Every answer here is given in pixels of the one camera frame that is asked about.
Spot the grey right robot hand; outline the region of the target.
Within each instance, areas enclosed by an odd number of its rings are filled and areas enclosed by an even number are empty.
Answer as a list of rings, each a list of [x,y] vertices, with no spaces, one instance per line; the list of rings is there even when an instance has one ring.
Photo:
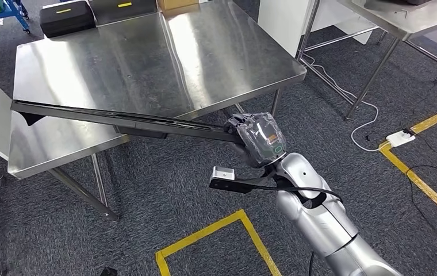
[[[286,140],[268,112],[234,114],[224,130],[240,139],[234,147],[252,168],[268,166],[286,154]]]

